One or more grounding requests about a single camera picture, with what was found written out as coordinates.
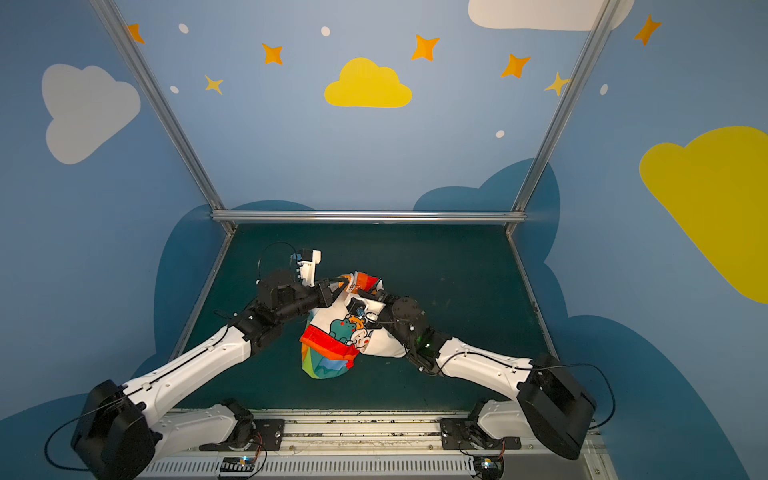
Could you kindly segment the rainbow and white kids jacket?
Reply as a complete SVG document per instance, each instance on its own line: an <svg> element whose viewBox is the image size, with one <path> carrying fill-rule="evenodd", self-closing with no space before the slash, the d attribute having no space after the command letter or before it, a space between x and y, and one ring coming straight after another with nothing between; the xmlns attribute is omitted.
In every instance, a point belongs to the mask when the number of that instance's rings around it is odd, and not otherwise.
<svg viewBox="0 0 768 480"><path fill-rule="evenodd" d="M380 322L359 322L348 319L346 303L355 296L356 288L383 289L378 277L363 272L347 274L347 289L327 308L310 312L300 338L301 367L312 379L339 377L354 366L358 355L402 358L406 348Z"/></svg>

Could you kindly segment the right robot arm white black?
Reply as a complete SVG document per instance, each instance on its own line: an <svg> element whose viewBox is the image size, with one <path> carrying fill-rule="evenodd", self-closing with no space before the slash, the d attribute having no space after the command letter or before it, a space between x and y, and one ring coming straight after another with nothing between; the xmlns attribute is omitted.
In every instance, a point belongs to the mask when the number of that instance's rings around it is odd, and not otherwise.
<svg viewBox="0 0 768 480"><path fill-rule="evenodd" d="M552 453L575 460L588 432L600 426L594 396L572 374L572 365L550 354L530 359L474 347L434 329L411 297L355 289L345 306L371 333L364 353L405 358L426 375L464 380L504 396L502 402L483 404L473 419L495 440L531 434Z"/></svg>

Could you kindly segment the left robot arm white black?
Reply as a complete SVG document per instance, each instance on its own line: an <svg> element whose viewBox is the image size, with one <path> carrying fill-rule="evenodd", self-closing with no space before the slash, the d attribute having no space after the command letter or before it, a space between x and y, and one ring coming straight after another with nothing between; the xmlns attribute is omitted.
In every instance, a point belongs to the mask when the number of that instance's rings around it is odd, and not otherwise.
<svg viewBox="0 0 768 480"><path fill-rule="evenodd" d="M260 353L286 322L331 306L349 283L347 276L303 281L277 270L208 340L122 385L107 380L94 387L82 414L71 421L71 448L83 470L97 479L134 479L153 461L192 447L253 445L253 416L235 401L176 418L168 413L214 377Z"/></svg>

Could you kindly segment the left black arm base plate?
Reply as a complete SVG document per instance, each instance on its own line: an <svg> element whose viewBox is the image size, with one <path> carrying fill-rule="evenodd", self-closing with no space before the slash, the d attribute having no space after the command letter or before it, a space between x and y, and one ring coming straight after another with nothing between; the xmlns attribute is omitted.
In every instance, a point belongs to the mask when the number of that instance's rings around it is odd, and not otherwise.
<svg viewBox="0 0 768 480"><path fill-rule="evenodd" d="M284 419L255 419L246 426L239 422L233 433L221 443L203 444L199 451L279 451L284 438Z"/></svg>

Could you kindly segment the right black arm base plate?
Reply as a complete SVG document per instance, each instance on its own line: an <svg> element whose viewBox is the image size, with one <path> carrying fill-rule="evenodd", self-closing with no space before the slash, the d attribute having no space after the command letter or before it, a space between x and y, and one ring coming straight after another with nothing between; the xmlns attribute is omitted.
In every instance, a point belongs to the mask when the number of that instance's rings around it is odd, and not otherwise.
<svg viewBox="0 0 768 480"><path fill-rule="evenodd" d="M520 450L519 437L494 439L486 434L476 421L462 418L438 420L440 440L444 450Z"/></svg>

